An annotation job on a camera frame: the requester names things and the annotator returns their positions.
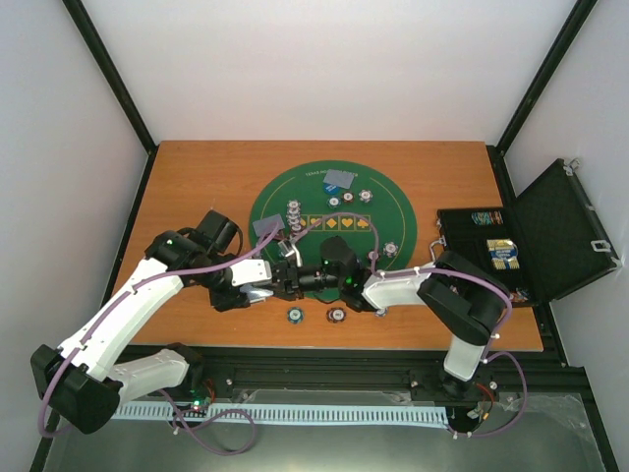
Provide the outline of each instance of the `metal floor panel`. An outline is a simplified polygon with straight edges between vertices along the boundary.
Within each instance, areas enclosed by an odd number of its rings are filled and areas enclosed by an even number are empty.
[[[603,471],[589,427],[574,409],[527,409],[522,421],[492,439],[459,438],[446,431],[409,426],[258,427],[249,452],[219,457],[185,434],[173,436],[159,421],[112,420],[89,436],[72,431],[55,440],[47,472],[131,471]],[[544,408],[551,403],[545,402]],[[496,407],[479,431],[513,416]],[[215,446],[238,448],[249,438],[247,425],[216,424],[200,432]]]

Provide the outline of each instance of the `black metal frame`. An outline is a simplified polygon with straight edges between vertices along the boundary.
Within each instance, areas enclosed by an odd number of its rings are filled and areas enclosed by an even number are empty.
[[[147,153],[146,167],[111,271],[103,299],[104,303],[113,293],[120,264],[156,159],[157,145],[152,140],[140,112],[134,105],[82,1],[63,0],[63,3]],[[576,1],[500,141],[496,146],[487,147],[489,161],[505,205],[509,205],[515,200],[515,192],[507,172],[504,156],[596,3],[597,0]],[[517,353],[517,358],[527,376],[529,390],[579,393],[584,401],[606,470],[619,470],[585,370],[567,366],[566,356],[550,306],[545,304],[536,307],[535,315],[543,340],[543,352]],[[121,355],[120,361],[125,362],[144,357],[160,347],[129,346]],[[212,377],[220,396],[231,396],[234,388],[404,390],[410,388],[410,378],[415,372],[433,367],[435,364],[441,363],[444,358],[442,351],[206,347],[199,348],[199,352],[206,359],[207,364],[211,366]],[[490,368],[494,378],[504,391],[518,391],[521,388],[520,379],[508,360],[496,360],[491,363]],[[55,423],[58,418],[53,417],[52,420]],[[31,471],[43,469],[51,443],[51,440],[42,440]]]

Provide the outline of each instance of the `white cable tray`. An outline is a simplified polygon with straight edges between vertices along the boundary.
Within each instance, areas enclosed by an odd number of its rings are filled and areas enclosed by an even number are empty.
[[[214,403],[206,414],[185,413],[188,421],[203,421],[229,409],[245,410],[259,425],[287,426],[419,426],[445,428],[444,407],[437,406],[339,406]],[[172,420],[173,409],[165,401],[132,401],[118,408],[115,420]],[[217,423],[248,423],[229,413]]]

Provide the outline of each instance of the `robotic arm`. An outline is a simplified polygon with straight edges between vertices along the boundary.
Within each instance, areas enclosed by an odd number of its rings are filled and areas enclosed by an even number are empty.
[[[358,312],[428,305],[453,333],[443,368],[448,378],[460,384],[474,376],[504,309],[502,299],[491,290],[431,273],[464,272],[508,293],[499,282],[451,252],[423,267],[372,273],[341,237],[321,244],[320,265],[303,265],[297,246],[280,237],[281,262],[271,265],[262,259],[244,259],[231,265],[236,256],[225,252],[237,231],[235,223],[211,211],[195,229],[157,236],[130,279],[86,325],[56,350],[42,345],[33,353],[30,363],[40,397],[52,389],[50,406],[86,434],[101,428],[120,404],[160,388],[182,385],[191,394],[206,397],[202,357],[181,344],[114,365],[166,301],[196,284],[209,290],[210,304],[219,312],[247,308],[269,297],[296,300],[325,288],[337,288],[341,300]],[[225,268],[202,271],[217,265]],[[177,274],[189,268],[201,270]],[[140,283],[148,278],[154,280]],[[66,367],[60,373],[64,361]],[[58,382],[51,385],[55,375]]]

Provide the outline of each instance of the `purple cable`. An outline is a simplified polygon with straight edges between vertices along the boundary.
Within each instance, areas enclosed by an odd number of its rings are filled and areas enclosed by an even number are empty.
[[[297,235],[295,236],[295,239],[293,239],[293,243],[297,243],[300,239],[302,239],[304,236],[306,236],[311,229],[313,229],[316,226],[319,226],[320,224],[322,224],[324,219],[333,218],[334,216],[354,216],[355,218],[359,218],[362,221],[365,221],[370,226],[370,229],[372,230],[372,233],[373,233],[373,239],[375,240],[375,242],[373,244],[373,251],[375,253],[378,252],[379,245],[380,245],[380,240],[379,240],[379,238],[377,236],[377,230],[375,229],[375,226],[373,226],[373,223],[371,221],[369,221],[368,219],[366,219],[361,214],[352,213],[351,211],[337,211],[335,213],[325,214],[320,219],[315,221],[313,224],[311,224],[309,226],[306,226],[306,228],[304,228],[302,231],[297,233]],[[372,260],[372,267],[371,267],[372,273],[375,273],[375,262],[376,262],[376,260],[377,260],[377,258]]]
[[[217,270],[222,270],[224,268],[232,266],[233,264],[239,263],[240,261],[244,261],[245,259],[248,259],[249,257],[253,256],[256,252],[260,251],[268,243],[270,243],[278,231],[279,231],[279,225],[275,224],[273,228],[271,229],[271,232],[268,234],[268,236],[266,236],[258,246],[251,249],[249,252],[245,253],[243,256],[240,256],[227,263],[223,263],[219,265],[211,265],[210,267],[190,268],[190,269],[185,269],[185,270],[173,270],[171,272],[159,273],[158,275],[153,275],[149,278],[141,280],[137,284],[133,285],[132,288],[134,290],[138,290],[139,288],[147,285],[148,283],[151,283],[153,280],[157,280],[163,277],[177,276],[177,275],[194,275],[198,273],[210,273],[210,272],[215,272]],[[98,329],[100,325],[102,325],[102,323],[111,314],[111,312],[113,312],[114,309],[118,305],[120,305],[131,294],[132,294],[131,292],[123,292],[117,299],[111,302],[111,304],[105,310],[103,310],[103,312],[96,319],[96,321],[89,327],[89,329],[86,331],[86,334],[81,338],[80,343],[85,344],[86,342],[88,342],[91,339],[94,332]],[[55,375],[52,377],[52,380],[50,381],[48,388],[46,389],[46,391],[43,394],[43,397],[41,398],[41,407],[39,408],[39,414],[37,415],[37,429],[39,430],[39,433],[44,438],[49,438],[49,439],[56,438],[62,433],[67,432],[68,429],[70,428],[70,425],[68,425],[67,427],[62,428],[61,430],[57,430],[53,432],[46,431],[46,410],[48,408],[48,404],[50,403],[50,398],[52,397],[52,393],[57,387],[57,384],[59,383],[59,381],[61,380],[61,377],[64,375],[64,373],[68,369],[68,366],[70,365],[70,363],[74,360],[75,357],[77,357],[77,354],[79,354],[80,350],[81,349],[79,349],[78,347],[73,349],[68,355],[68,357],[61,363],[61,366],[59,366],[59,369],[57,370]]]
[[[487,362],[491,362],[494,359],[501,357],[501,356],[506,356],[509,359],[511,359],[511,361],[513,361],[513,364],[515,365],[515,368],[518,371],[518,374],[520,375],[520,380],[522,381],[522,405],[520,406],[520,410],[518,411],[518,413],[513,417],[513,419],[507,423],[504,426],[501,426],[500,428],[497,428],[493,431],[490,431],[488,433],[479,433],[479,434],[474,434],[472,433],[470,435],[470,438],[491,438],[492,436],[498,435],[500,433],[504,433],[505,431],[507,431],[510,428],[513,428],[515,426],[515,424],[520,421],[520,419],[522,418],[522,415],[524,415],[524,411],[527,408],[527,403],[529,401],[529,390],[527,389],[527,380],[524,377],[524,371],[522,370],[522,366],[520,366],[520,363],[518,362],[518,360],[513,356],[513,354],[511,354],[510,352],[506,352],[506,351],[500,351],[500,352],[496,352],[495,354],[490,355],[487,358]],[[449,425],[448,425],[448,431],[450,433],[452,433],[453,435],[463,435],[462,433],[457,433],[456,431],[454,431]]]
[[[175,400],[173,400],[173,398],[168,394],[168,392],[163,389],[158,390],[158,391],[162,395],[164,395],[164,398],[166,398],[168,403],[170,403],[170,405],[173,407],[173,411],[175,412],[175,415],[177,415],[177,417],[181,421],[181,424],[184,427],[184,430],[186,430],[186,432],[193,438],[193,440],[195,440],[203,449],[213,452],[214,454],[217,454],[217,455],[238,455],[251,449],[254,443],[256,442],[256,437],[257,437],[256,423],[254,422],[254,418],[252,418],[251,415],[247,413],[245,410],[230,409],[230,410],[221,411],[217,415],[214,415],[211,418],[203,421],[201,424],[191,427],[186,421],[186,418],[184,417],[184,413],[179,409],[179,407],[177,406],[177,403],[175,403]],[[236,449],[236,450],[215,449],[211,445],[208,445],[205,442],[203,442],[201,438],[199,438],[197,434],[195,433],[195,431],[201,430],[203,428],[207,428],[217,419],[223,416],[229,415],[231,413],[236,413],[238,415],[245,417],[245,419],[249,421],[249,424],[252,425],[252,435],[247,441],[247,443],[243,445],[240,449]]]
[[[256,253],[254,254],[254,257],[256,257],[256,258],[259,258],[259,257],[261,256],[261,251],[262,251],[262,249],[260,249],[260,248],[259,248],[259,243],[261,243],[261,242],[262,242],[262,240],[261,240],[261,239],[258,239],[258,240],[256,241],[256,246],[255,246]]]
[[[123,294],[120,295],[120,297],[114,300],[111,303],[111,305],[109,305],[109,307],[107,307],[107,309],[102,312],[100,317],[98,317],[96,321],[89,327],[89,329],[86,331],[84,336],[81,338],[80,343],[85,344],[94,334],[94,332],[98,329],[98,327],[102,324],[102,322],[105,321],[105,318],[107,318],[107,316],[118,305],[120,305],[129,295],[131,295],[131,292],[124,292]],[[57,436],[67,432],[68,429],[70,428],[70,425],[68,425],[67,427],[62,428],[61,430],[57,430],[53,432],[46,431],[46,410],[48,408],[48,404],[50,403],[50,398],[52,397],[52,393],[55,391],[55,388],[57,387],[57,384],[61,380],[61,377],[64,375],[64,373],[68,369],[68,366],[74,360],[74,358],[77,357],[77,354],[79,354],[80,351],[81,349],[79,349],[78,347],[75,347],[70,352],[70,355],[68,355],[68,357],[61,363],[61,366],[59,366],[59,369],[57,369],[57,372],[55,373],[55,375],[52,376],[52,380],[50,381],[48,388],[44,392],[43,398],[41,398],[41,407],[39,408],[39,414],[37,415],[37,429],[39,430],[39,433],[44,438],[49,438],[49,439],[56,438]]]

